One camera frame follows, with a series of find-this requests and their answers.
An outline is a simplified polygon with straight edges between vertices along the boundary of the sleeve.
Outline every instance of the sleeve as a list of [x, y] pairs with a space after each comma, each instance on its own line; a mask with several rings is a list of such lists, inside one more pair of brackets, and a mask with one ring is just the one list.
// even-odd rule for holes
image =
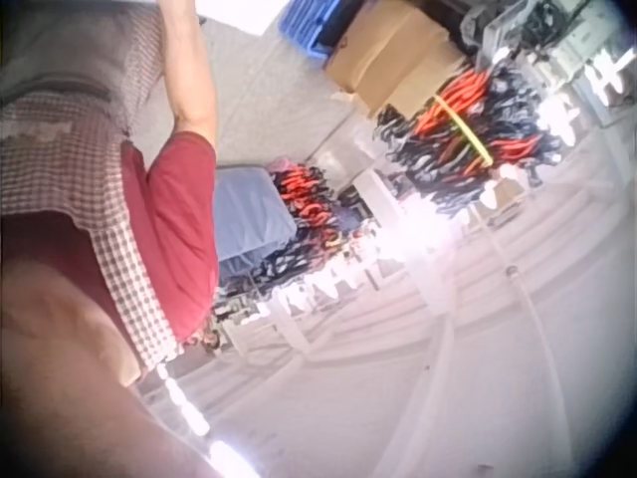
[[146, 176], [159, 245], [183, 299], [182, 320], [173, 325], [178, 340], [201, 325], [217, 286], [215, 168], [212, 145], [184, 131], [173, 135]]

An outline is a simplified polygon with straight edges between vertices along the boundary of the cardboard box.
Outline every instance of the cardboard box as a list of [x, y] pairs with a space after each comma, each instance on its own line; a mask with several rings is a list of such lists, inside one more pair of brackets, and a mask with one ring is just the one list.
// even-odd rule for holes
[[411, 118], [464, 56], [448, 32], [403, 0], [365, 6], [327, 62], [327, 74], [373, 117], [392, 104]]

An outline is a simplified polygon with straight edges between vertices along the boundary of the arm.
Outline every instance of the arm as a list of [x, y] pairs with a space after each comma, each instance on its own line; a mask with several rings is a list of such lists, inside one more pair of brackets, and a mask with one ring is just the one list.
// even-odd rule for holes
[[164, 25], [164, 74], [175, 132], [193, 131], [213, 146], [217, 112], [206, 43], [194, 0], [159, 0]]
[[2, 387], [1, 454], [24, 476], [219, 478], [76, 342], [3, 328]]

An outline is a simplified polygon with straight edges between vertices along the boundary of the blue plastic bin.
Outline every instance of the blue plastic bin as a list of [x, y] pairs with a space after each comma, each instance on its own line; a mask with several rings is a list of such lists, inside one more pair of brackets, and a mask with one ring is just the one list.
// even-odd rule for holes
[[293, 0], [281, 33], [309, 56], [326, 60], [364, 0]]

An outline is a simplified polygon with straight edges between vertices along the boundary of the floor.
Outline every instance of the floor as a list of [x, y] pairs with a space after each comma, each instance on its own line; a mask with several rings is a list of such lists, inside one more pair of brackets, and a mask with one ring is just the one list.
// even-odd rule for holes
[[[284, 39], [277, 22], [263, 37], [214, 21], [203, 29], [218, 94], [220, 165], [265, 164], [279, 156], [305, 160], [344, 125], [351, 131], [365, 123], [352, 104], [333, 97], [337, 87], [320, 62]], [[135, 143], [152, 162], [172, 127], [163, 83], [139, 124]]]

